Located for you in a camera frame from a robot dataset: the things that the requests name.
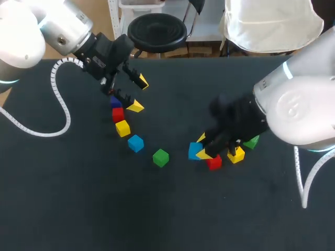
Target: cable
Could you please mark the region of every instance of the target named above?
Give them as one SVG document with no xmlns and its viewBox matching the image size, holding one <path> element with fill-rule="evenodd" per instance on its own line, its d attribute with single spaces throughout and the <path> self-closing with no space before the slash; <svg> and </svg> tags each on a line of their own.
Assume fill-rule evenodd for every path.
<svg viewBox="0 0 335 251">
<path fill-rule="evenodd" d="M 50 137 L 56 137 L 56 136 L 60 136 L 64 133 L 67 132 L 67 130 L 70 127 L 71 124 L 71 116 L 70 116 L 70 112 L 62 98 L 62 96 L 60 95 L 57 85 L 56 85 L 56 73 L 58 71 L 58 68 L 64 64 L 64 63 L 74 63 L 77 66 L 79 66 L 80 68 L 83 68 L 83 62 L 79 61 L 78 59 L 74 59 L 74 58 L 63 58 L 61 60 L 58 60 L 57 63 L 53 66 L 53 69 L 51 70 L 51 77 L 50 77 L 50 81 L 51 81 L 51 86 L 52 86 L 52 90 L 54 92 L 54 94 L 56 95 L 56 98 L 58 99 L 60 105 L 62 106 L 65 116 L 66 116 L 66 124 L 65 127 L 60 130 L 59 132 L 54 132 L 54 133 L 41 133 L 41 132 L 35 132 L 31 129 L 26 128 L 24 125 L 22 125 L 20 122 L 18 122 L 15 118 L 13 118 L 13 116 L 11 116 L 4 108 L 0 107 L 0 112 L 7 118 L 9 119 L 14 125 L 16 125 L 17 127 L 19 127 L 21 130 L 25 131 L 26 133 L 29 133 L 31 135 L 34 136 L 38 136 L 38 137 L 44 137 L 44 138 L 50 138 Z"/>
<path fill-rule="evenodd" d="M 302 183 L 302 175 L 300 172 L 300 160 L 299 160 L 299 149 L 297 146 L 294 147 L 294 157 L 295 157 L 295 170 L 296 170 L 296 175 L 297 175 L 297 183 L 298 183 L 298 189 L 300 193 L 300 198 L 301 198 L 301 204 L 303 208 L 307 208 L 307 203 L 308 203 L 308 194 L 309 190 L 311 188 L 312 182 L 314 177 L 316 176 L 317 172 L 323 167 L 323 165 L 330 159 L 332 159 L 335 156 L 335 149 L 329 151 L 326 153 L 324 156 L 322 156 L 313 166 L 311 171 L 309 172 L 306 182 L 305 182 L 305 187 L 303 187 Z"/>
</svg>

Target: white chair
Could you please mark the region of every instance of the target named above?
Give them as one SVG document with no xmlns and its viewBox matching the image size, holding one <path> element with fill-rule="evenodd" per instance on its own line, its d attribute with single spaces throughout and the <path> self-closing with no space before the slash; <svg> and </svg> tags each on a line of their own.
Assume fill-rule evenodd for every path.
<svg viewBox="0 0 335 251">
<path fill-rule="evenodd" d="M 226 0 L 220 22 L 223 43 L 228 39 L 245 51 L 257 53 L 300 49 L 322 30 L 323 20 L 310 0 Z"/>
</svg>

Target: green block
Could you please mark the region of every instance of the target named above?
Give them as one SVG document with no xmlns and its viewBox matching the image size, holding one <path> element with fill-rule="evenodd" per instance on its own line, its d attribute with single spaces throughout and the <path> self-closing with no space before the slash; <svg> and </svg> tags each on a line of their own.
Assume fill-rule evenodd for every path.
<svg viewBox="0 0 335 251">
<path fill-rule="evenodd" d="M 166 165 L 167 162 L 169 162 L 169 154 L 162 150 L 159 149 L 152 157 L 153 162 L 158 165 L 159 167 L 163 167 Z"/>
<path fill-rule="evenodd" d="M 245 145 L 246 147 L 249 147 L 250 149 L 254 149 L 255 146 L 257 145 L 258 143 L 258 139 L 260 138 L 260 136 L 256 136 L 254 137 L 253 139 L 251 139 L 250 141 L 248 142 L 244 142 L 243 145 Z"/>
</svg>

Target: red cube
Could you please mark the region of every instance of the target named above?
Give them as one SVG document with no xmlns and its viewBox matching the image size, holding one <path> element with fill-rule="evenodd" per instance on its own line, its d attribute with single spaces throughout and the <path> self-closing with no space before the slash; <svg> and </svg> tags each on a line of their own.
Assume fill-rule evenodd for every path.
<svg viewBox="0 0 335 251">
<path fill-rule="evenodd" d="M 123 108 L 113 108 L 112 111 L 113 122 L 118 123 L 125 119 L 124 109 Z"/>
<path fill-rule="evenodd" d="M 207 163 L 207 166 L 208 166 L 209 170 L 214 171 L 214 170 L 217 170 L 217 169 L 221 168 L 222 159 L 221 159 L 220 155 L 217 155 L 216 158 L 207 159 L 206 163 Z"/>
</svg>

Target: blue cube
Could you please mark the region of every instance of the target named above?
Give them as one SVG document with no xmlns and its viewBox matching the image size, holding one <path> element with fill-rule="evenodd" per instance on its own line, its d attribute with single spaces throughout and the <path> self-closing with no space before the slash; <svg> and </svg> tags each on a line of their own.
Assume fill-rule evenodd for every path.
<svg viewBox="0 0 335 251">
<path fill-rule="evenodd" d="M 144 141 L 137 135 L 134 135 L 128 140 L 129 148 L 134 152 L 139 152 L 144 147 Z"/>
<path fill-rule="evenodd" d="M 200 158 L 196 156 L 198 152 L 200 152 L 203 149 L 203 145 L 201 143 L 191 143 L 189 144 L 188 149 L 188 159 L 193 161 L 200 161 Z"/>
<path fill-rule="evenodd" d="M 110 98 L 110 106 L 113 108 L 121 108 L 122 103 L 114 96 Z"/>
</svg>

